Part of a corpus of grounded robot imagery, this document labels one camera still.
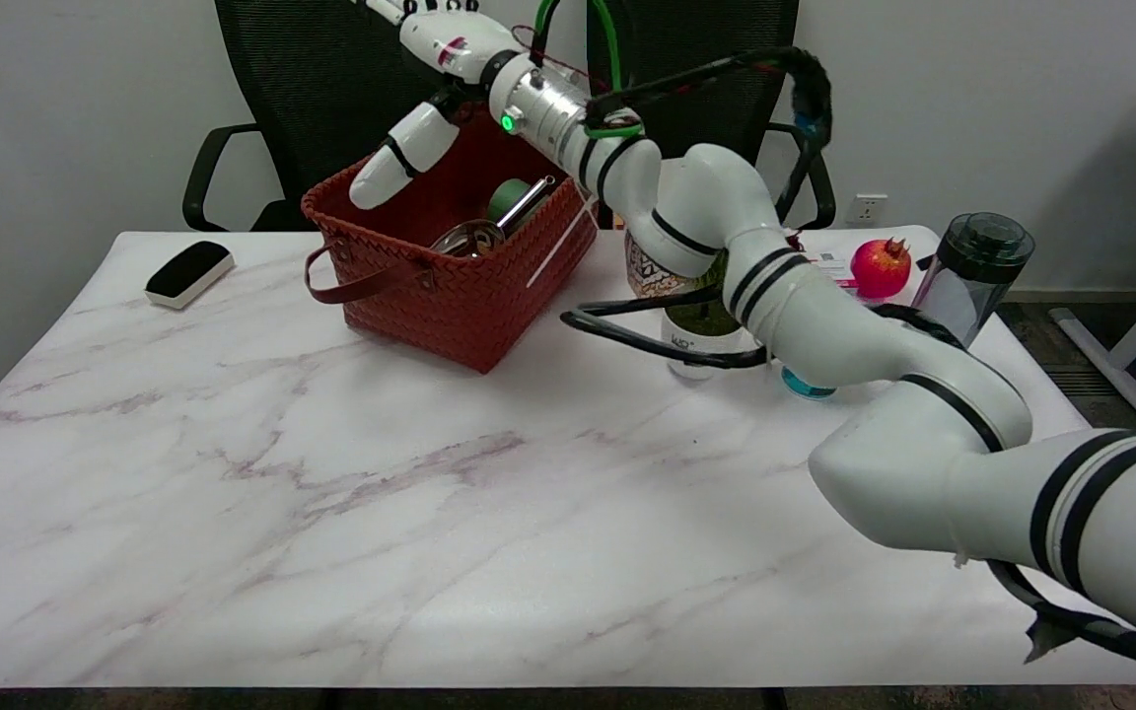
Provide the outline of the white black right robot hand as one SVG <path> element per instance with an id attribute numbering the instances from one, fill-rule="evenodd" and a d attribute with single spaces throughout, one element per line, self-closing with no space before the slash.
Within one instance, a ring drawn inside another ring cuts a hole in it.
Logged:
<path id="1" fill-rule="evenodd" d="M 410 66 L 436 81 L 436 93 L 396 122 L 350 184 L 351 202 L 371 210 L 431 172 L 461 133 L 462 107 L 487 103 L 493 78 L 523 45 L 479 12 L 476 1 L 362 1 L 396 28 Z"/>

